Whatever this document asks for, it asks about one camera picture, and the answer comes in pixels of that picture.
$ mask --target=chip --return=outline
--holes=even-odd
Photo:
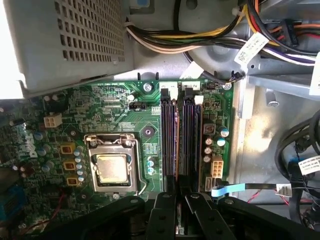
[[[125,154],[102,154],[97,155],[96,159],[100,183],[127,183],[129,181]]]

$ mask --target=black capacitor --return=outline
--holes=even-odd
[[[18,118],[18,119],[15,119],[15,120],[11,120],[9,122],[9,125],[11,127],[15,127],[15,126],[18,126],[18,125],[21,125],[21,124],[24,124],[26,123],[26,120],[24,120],[23,118]]]

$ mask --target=blue capacitor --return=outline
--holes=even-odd
[[[229,134],[230,134],[229,129],[226,128],[225,126],[219,127],[219,128],[218,128],[218,132],[219,132],[219,134],[220,134],[222,137],[224,137],[224,138],[228,137]]]
[[[84,176],[78,176],[78,181],[79,182],[84,182],[85,181],[85,177]]]
[[[215,141],[219,147],[223,147],[224,145],[226,145],[226,140],[222,136],[217,136],[215,138]]]
[[[78,156],[80,156],[80,154],[82,153],[83,150],[84,150],[84,148],[82,146],[77,146],[73,152],[73,155],[78,157]]]
[[[55,167],[55,164],[52,161],[47,161],[42,167],[41,170],[44,173],[48,173],[51,171],[51,169],[53,169]]]
[[[82,169],[83,165],[81,163],[78,163],[77,165],[75,165],[76,169]]]
[[[152,175],[155,172],[155,169],[153,167],[148,167],[148,174]]]
[[[154,165],[155,165],[154,161],[148,161],[148,162],[147,162],[147,166],[148,166],[149,168],[153,167]]]
[[[51,147],[47,144],[43,145],[43,147],[40,147],[36,153],[41,156],[44,157],[45,155],[47,155],[47,153],[49,153],[51,150]]]
[[[81,158],[80,156],[76,156],[76,157],[74,158],[74,161],[75,161],[76,163],[80,163],[80,162],[82,161],[82,158]]]
[[[46,133],[45,132],[36,132],[33,136],[35,140],[41,141],[42,139],[44,139],[46,137]]]
[[[84,171],[78,170],[78,171],[76,171],[76,174],[78,174],[79,176],[82,176],[84,174]]]

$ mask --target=capacitor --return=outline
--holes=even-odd
[[[148,167],[148,174],[152,175],[155,172],[155,169],[153,167]]]
[[[82,182],[84,182],[85,181],[85,176],[78,176],[78,181],[80,182],[80,183],[82,183]]]
[[[210,155],[204,156],[203,161],[204,161],[205,163],[210,163],[210,161],[211,161],[211,156],[210,156]]]
[[[230,134],[229,129],[226,128],[225,126],[219,127],[219,128],[218,128],[218,132],[219,132],[219,134],[220,134],[222,137],[224,137],[224,138],[228,137],[229,134]]]
[[[80,156],[76,156],[75,158],[74,158],[74,161],[76,162],[76,163],[81,163],[81,161],[82,161],[82,156],[80,155]]]
[[[209,154],[212,153],[212,149],[208,146],[208,147],[206,147],[206,148],[204,149],[204,153],[207,154],[207,155],[209,155]]]
[[[59,101],[63,99],[66,95],[64,93],[54,94],[52,95],[52,100]]]
[[[39,148],[36,152],[39,154],[39,156],[44,157],[49,153],[51,150],[51,147],[48,144],[43,145],[41,148]]]
[[[84,171],[78,170],[78,171],[76,171],[76,174],[78,174],[79,176],[82,176],[84,174]]]
[[[20,167],[20,172],[27,172],[28,170],[30,170],[32,167],[34,166],[34,163],[32,161],[29,161],[25,164],[23,164]]]
[[[76,169],[82,169],[83,165],[81,163],[78,163],[77,165],[75,165]]]
[[[50,172],[55,167],[55,164],[52,161],[47,161],[42,167],[41,170],[44,173]]]
[[[13,171],[18,171],[19,170],[19,167],[17,165],[13,165],[11,168],[12,168]]]
[[[132,93],[130,93],[130,95],[128,95],[126,97],[126,99],[129,101],[129,102],[132,102],[134,101],[136,98],[137,98],[138,94],[134,91]]]
[[[215,137],[215,141],[219,147],[223,147],[224,145],[226,145],[226,140],[222,136]]]
[[[76,149],[73,151],[73,155],[79,156],[83,150],[84,148],[82,146],[77,146]]]
[[[151,167],[153,167],[154,165],[155,165],[154,161],[149,160],[149,161],[147,162],[148,168],[151,168]]]
[[[51,100],[51,97],[50,96],[44,96],[43,100],[45,100],[46,102],[49,102]]]
[[[212,140],[211,137],[208,137],[208,138],[205,140],[205,144],[206,144],[207,146],[211,146],[213,143],[214,143],[214,141]]]
[[[28,169],[28,171],[24,171],[23,173],[21,173],[21,177],[26,179],[34,173],[35,173],[35,169],[32,167],[32,168]]]
[[[33,136],[35,140],[41,141],[47,136],[47,133],[45,131],[39,131],[35,132]]]
[[[9,125],[11,127],[15,127],[15,126],[18,126],[18,125],[21,125],[21,124],[24,124],[26,123],[26,120],[24,120],[23,118],[18,118],[18,119],[15,119],[15,120],[11,120],[9,122]]]

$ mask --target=yellow wire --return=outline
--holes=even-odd
[[[249,16],[249,12],[248,12],[248,9],[247,9],[247,8],[245,9],[244,13],[245,13],[245,17],[246,17],[246,20],[247,20],[247,22],[248,22],[248,25],[249,25],[251,31],[252,31],[253,33],[256,33],[257,30],[256,30],[255,27],[252,25],[252,22],[251,22],[251,19],[250,19],[250,16]],[[273,45],[273,46],[279,46],[277,43],[275,43],[275,42],[273,42],[273,41],[269,41],[269,44],[271,44],[271,45]]]
[[[242,9],[242,13],[245,13],[247,10],[247,5],[245,5]],[[241,20],[243,19],[243,14],[240,15],[236,25],[238,25]],[[196,38],[196,37],[214,37],[215,35],[218,35],[219,33],[221,33],[222,31],[224,31],[228,26],[223,26],[223,27],[219,27],[215,30],[212,31],[207,31],[207,32],[201,32],[201,33],[195,33],[195,34],[186,34],[186,35],[155,35],[153,37],[155,38],[159,38],[159,39],[185,39],[185,38]]]

